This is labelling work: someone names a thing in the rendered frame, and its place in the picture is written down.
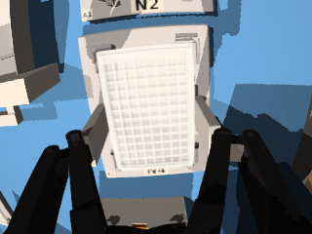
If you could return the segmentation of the blue flat mat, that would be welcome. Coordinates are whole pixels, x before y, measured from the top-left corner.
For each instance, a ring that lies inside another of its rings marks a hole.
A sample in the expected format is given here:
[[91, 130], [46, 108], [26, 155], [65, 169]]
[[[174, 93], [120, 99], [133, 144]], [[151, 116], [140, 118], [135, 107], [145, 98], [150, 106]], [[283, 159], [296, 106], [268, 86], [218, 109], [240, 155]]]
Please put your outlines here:
[[[277, 163], [292, 167], [312, 95], [312, 0], [214, 0], [211, 13], [162, 13], [82, 22], [80, 0], [28, 0], [35, 67], [58, 63], [60, 82], [0, 127], [0, 193], [14, 212], [44, 149], [91, 116], [78, 37], [165, 24], [209, 25], [211, 110], [240, 136], [259, 133]], [[205, 171], [107, 177], [93, 167], [99, 198], [183, 196], [187, 221]]]

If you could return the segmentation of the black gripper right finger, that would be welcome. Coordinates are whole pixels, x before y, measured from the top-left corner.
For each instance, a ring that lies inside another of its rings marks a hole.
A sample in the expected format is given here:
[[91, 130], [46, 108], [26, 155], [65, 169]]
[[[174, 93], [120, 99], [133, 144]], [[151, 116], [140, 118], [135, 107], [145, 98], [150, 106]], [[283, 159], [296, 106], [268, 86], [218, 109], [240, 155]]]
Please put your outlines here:
[[258, 234], [312, 234], [312, 224], [257, 131], [232, 135], [201, 95], [194, 98], [194, 124], [208, 161], [184, 234], [220, 234], [229, 160], [238, 162]]

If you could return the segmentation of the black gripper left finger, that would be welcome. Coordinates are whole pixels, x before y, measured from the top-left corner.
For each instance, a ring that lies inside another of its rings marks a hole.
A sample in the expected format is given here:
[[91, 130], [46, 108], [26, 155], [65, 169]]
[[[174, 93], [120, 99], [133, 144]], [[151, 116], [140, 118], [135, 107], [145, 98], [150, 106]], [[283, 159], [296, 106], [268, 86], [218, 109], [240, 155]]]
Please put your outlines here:
[[72, 234], [105, 234], [108, 225], [93, 167], [98, 165], [108, 133], [104, 103], [99, 103], [82, 131], [65, 135], [67, 148], [46, 147], [3, 234], [55, 234], [68, 177]]

